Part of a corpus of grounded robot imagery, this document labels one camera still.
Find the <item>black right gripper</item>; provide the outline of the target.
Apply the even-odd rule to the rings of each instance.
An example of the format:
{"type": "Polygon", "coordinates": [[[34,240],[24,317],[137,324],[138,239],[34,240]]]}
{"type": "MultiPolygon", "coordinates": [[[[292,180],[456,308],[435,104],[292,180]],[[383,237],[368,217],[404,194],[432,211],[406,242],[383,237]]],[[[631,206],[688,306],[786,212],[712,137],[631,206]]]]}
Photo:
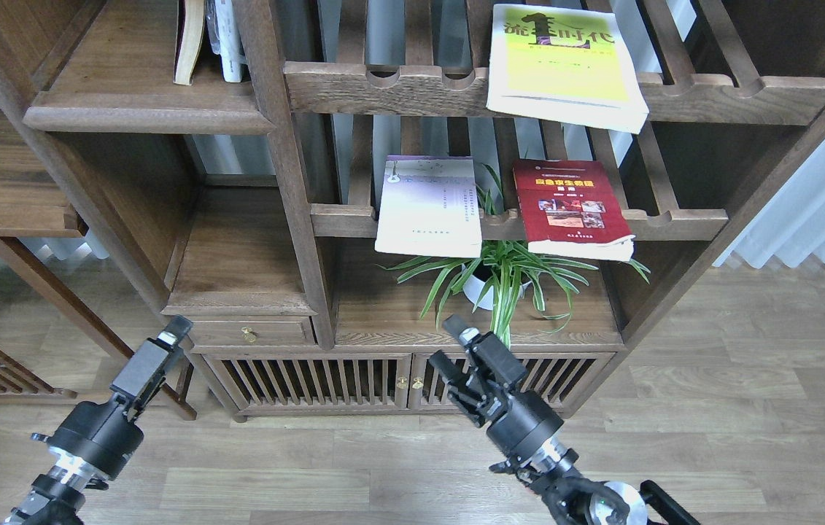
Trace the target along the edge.
{"type": "Polygon", "coordinates": [[[555,438],[562,419],[535,392],[520,391],[525,366],[493,332],[480,333],[451,315],[443,329],[470,352],[470,372],[438,350],[428,358],[445,382],[445,396],[486,434],[512,463],[559,463],[566,447],[555,438]]]}

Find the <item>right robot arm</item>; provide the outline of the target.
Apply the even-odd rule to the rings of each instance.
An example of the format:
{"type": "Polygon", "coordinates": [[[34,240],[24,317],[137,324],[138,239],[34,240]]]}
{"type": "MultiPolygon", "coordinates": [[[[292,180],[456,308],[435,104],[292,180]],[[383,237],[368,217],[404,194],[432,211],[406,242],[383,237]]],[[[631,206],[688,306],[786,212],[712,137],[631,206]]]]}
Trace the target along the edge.
{"type": "Polygon", "coordinates": [[[495,474],[512,474],[535,492],[558,524],[648,524],[650,511],[669,524],[694,524],[678,502],[653,481],[631,486],[591,481],[576,469],[578,454],[558,438],[562,418],[533,391],[522,391],[525,366],[495,333],[480,333],[458,316],[444,329],[465,350],[462,371],[442,351],[429,362],[440,373],[450,400],[505,456],[495,474]]]}

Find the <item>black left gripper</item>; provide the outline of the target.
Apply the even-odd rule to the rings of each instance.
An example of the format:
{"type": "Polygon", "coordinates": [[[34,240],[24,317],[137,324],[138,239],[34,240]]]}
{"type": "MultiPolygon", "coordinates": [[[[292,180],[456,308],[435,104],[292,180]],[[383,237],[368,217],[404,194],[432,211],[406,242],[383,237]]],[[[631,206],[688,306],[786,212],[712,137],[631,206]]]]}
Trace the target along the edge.
{"type": "Polygon", "coordinates": [[[182,358],[181,342],[192,328],[191,320],[175,316],[158,338],[142,343],[113,379],[108,402],[80,402],[53,435],[32,433],[32,440],[45,442],[49,452],[58,456],[50,478],[57,482],[117,478],[144,438],[135,420],[182,358]]]}

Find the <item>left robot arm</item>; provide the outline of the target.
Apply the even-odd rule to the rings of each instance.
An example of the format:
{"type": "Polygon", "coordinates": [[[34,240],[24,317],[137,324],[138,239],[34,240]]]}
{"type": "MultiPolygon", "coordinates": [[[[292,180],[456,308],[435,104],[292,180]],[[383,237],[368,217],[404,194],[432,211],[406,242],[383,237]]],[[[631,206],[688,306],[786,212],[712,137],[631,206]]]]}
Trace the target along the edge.
{"type": "Polygon", "coordinates": [[[53,435],[33,433],[58,457],[53,468],[39,475],[5,524],[80,524],[77,512],[86,489],[105,491],[141,445],[143,432],[136,426],[149,402],[158,394],[166,375],[182,358],[182,339],[193,323],[175,316],[159,333],[148,338],[111,384],[106,403],[80,402],[53,435]]]}

